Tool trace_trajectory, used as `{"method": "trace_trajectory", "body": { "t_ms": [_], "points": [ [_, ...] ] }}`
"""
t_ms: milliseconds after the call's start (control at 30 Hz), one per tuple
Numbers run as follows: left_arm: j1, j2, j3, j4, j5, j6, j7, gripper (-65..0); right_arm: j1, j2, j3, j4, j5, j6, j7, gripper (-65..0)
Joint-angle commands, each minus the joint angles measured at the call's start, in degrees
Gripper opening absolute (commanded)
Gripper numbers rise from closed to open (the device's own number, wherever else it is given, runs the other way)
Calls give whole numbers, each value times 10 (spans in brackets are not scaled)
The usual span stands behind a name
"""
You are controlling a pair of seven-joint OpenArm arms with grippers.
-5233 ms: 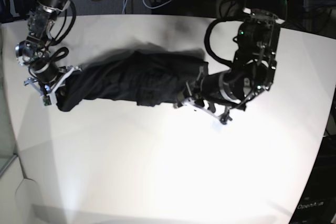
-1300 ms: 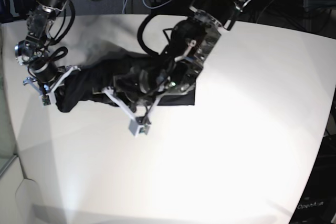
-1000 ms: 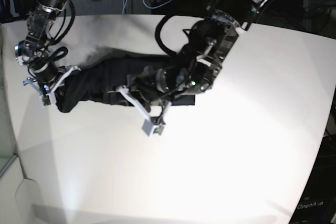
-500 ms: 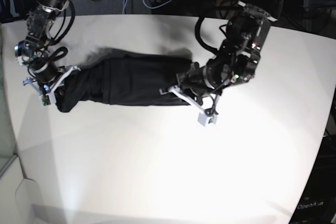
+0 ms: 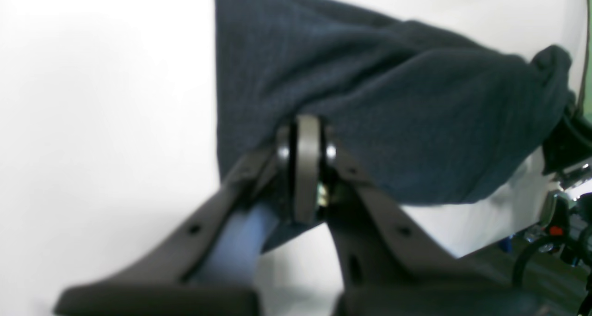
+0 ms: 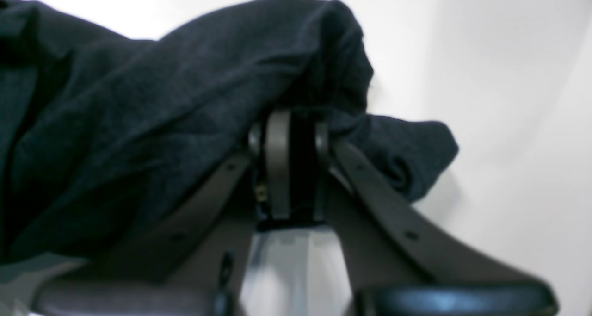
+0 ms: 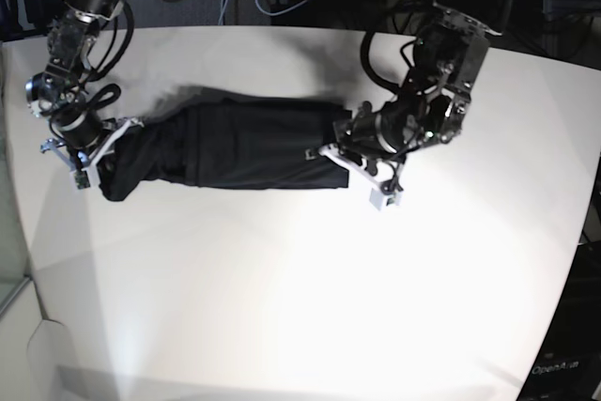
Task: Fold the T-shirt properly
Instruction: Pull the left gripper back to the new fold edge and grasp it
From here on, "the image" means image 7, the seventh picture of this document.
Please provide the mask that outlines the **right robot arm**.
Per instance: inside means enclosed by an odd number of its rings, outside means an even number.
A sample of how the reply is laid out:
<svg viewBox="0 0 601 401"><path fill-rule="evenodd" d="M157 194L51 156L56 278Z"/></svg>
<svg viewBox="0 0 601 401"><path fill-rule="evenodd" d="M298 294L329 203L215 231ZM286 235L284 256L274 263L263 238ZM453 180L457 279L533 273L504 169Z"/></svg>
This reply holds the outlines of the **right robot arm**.
<svg viewBox="0 0 601 401"><path fill-rule="evenodd" d="M40 146L53 152L69 169L79 190L100 185L100 168L116 141L127 131L142 126L138 117L102 119L100 110L117 101L121 89L108 84L95 94L87 87L104 78L128 49L134 19L127 0L60 0L66 10L48 35L49 61L43 72L25 85L32 114L45 119L51 138ZM98 65L89 56L104 24L125 17L126 34L115 54L107 54Z"/></svg>

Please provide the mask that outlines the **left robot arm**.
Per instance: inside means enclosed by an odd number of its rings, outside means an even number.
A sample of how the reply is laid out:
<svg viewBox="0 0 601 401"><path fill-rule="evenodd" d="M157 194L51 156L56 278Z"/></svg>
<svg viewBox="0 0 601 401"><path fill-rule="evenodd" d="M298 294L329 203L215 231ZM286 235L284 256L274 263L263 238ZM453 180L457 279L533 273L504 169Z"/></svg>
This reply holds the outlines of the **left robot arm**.
<svg viewBox="0 0 601 401"><path fill-rule="evenodd" d="M401 82L380 76L371 64L377 29L365 32L362 69L392 98L379 109L364 102L354 116L336 120L332 139L306 151L318 166L314 189L342 189L352 174L367 181L378 208L400 202L401 174L410 154L448 145L462 132L471 92L490 40L506 29L514 0L402 0L380 15L420 9L424 22L399 53L408 72Z"/></svg>

